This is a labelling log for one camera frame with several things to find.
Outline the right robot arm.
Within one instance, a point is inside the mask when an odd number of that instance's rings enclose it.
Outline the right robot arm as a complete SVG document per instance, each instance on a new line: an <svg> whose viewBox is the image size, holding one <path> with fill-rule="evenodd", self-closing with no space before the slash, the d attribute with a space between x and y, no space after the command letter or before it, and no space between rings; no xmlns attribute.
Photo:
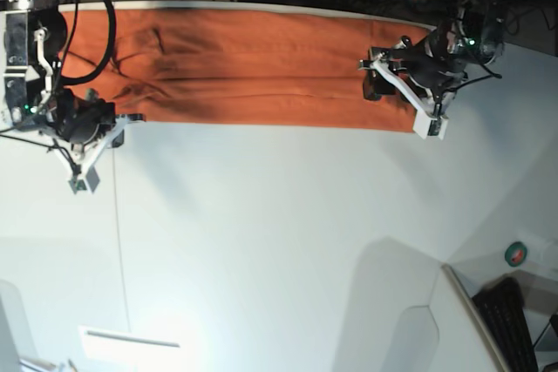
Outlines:
<svg viewBox="0 0 558 372"><path fill-rule="evenodd" d="M94 193L99 185L95 165L103 151L124 142L125 127L141 114L119 115L114 103L90 89L82 98L73 88L85 85L109 64L117 32L112 0L101 0L108 17L104 54L84 76L63 73L77 24L68 24L59 6L79 7L81 0L1 0L4 16L3 104L8 112L4 139L23 141L24 133L50 138L42 144L55 152L68 173L74 193Z"/></svg>

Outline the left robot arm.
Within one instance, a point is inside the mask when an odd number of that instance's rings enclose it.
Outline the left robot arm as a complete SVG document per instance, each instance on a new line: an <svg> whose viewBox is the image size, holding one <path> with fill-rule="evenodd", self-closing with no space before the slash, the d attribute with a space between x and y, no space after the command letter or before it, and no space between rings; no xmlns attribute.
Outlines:
<svg viewBox="0 0 558 372"><path fill-rule="evenodd" d="M402 36L390 48L372 46L358 68L365 71L364 98L400 96L415 110L412 129L422 138L446 135L447 109L459 90L474 84L467 71L480 67L487 79L504 50L507 0L441 0L446 13L418 42Z"/></svg>

